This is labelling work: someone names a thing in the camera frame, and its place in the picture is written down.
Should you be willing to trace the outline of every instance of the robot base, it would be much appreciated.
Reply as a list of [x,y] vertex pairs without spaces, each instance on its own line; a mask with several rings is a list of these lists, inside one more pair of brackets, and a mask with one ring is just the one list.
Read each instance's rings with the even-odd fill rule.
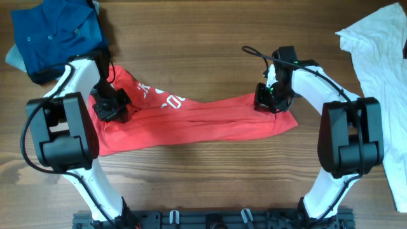
[[[132,211],[141,222],[140,229],[210,229],[208,217],[221,216],[228,229],[299,229],[297,209],[269,209],[252,211],[244,220],[240,211],[207,211],[207,212],[160,212]],[[72,229],[93,229],[91,214],[74,214]],[[320,229],[354,229],[355,221],[352,209],[338,209],[338,214],[329,226],[313,227]]]

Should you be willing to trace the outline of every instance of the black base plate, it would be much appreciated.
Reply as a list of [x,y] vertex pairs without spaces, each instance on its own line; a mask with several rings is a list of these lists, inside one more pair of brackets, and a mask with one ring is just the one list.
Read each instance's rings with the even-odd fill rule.
[[[244,224],[240,211],[208,211],[180,212],[180,224],[169,224],[169,212],[132,211],[139,219],[142,229],[206,229],[206,217],[219,214],[223,217],[228,229],[248,229]],[[251,211],[254,229],[298,229],[294,217],[296,209],[270,209],[267,211]],[[74,214],[72,229],[93,229],[90,214]],[[355,221],[351,209],[339,209],[336,220],[328,227],[320,229],[354,229]]]

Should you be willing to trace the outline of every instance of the white cloth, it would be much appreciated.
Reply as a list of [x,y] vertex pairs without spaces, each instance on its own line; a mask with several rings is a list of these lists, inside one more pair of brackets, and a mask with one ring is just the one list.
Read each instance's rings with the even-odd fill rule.
[[399,212],[407,212],[407,18],[399,3],[386,6],[336,32],[352,54],[365,97],[382,108],[384,169]]

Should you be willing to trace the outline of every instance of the clothing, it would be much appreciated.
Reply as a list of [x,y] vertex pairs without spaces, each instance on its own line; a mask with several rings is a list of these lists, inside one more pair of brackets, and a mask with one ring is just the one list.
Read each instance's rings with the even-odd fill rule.
[[407,18],[399,3],[386,6],[336,33],[352,54],[364,96],[382,108],[383,165],[399,212],[407,212]]
[[64,72],[40,73],[53,64],[63,63],[73,55],[94,49],[107,49],[94,8],[87,0],[44,0],[30,10],[11,12],[15,42],[27,73],[35,83],[46,83]]
[[[99,15],[99,3],[97,1],[92,1],[92,4],[96,10],[96,14]],[[27,72],[23,57],[21,56],[16,44],[14,44],[13,47],[11,47],[10,51],[8,51],[6,55],[6,63],[13,67],[16,67],[17,69],[25,73]]]
[[[143,85],[115,66],[115,89],[124,88],[132,104],[130,121],[100,121],[89,97],[88,110],[99,137],[100,155],[152,146],[202,141],[244,141],[281,134],[297,126],[289,111],[254,110],[254,93],[216,102],[196,102]],[[113,75],[110,68],[109,80]]]

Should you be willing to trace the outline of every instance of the wooden table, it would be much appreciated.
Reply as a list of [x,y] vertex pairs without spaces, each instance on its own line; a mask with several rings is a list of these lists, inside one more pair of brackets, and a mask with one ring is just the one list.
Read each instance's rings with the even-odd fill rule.
[[[40,174],[20,153],[25,104],[39,86],[4,63],[14,43],[10,11],[26,0],[0,4],[0,228],[70,228],[72,214],[88,210],[61,176]],[[264,82],[264,62],[241,51],[271,54],[294,45],[339,84],[361,94],[350,55],[335,31],[388,1],[173,1],[102,3],[100,19],[114,62],[141,82],[197,101],[253,92]],[[113,186],[133,210],[296,207],[320,169],[320,117],[304,99],[290,109],[299,126],[276,137],[246,142],[161,146],[101,158]],[[31,137],[27,148],[35,158]],[[396,212],[382,166],[354,185],[342,206],[354,209],[358,228],[406,228]]]

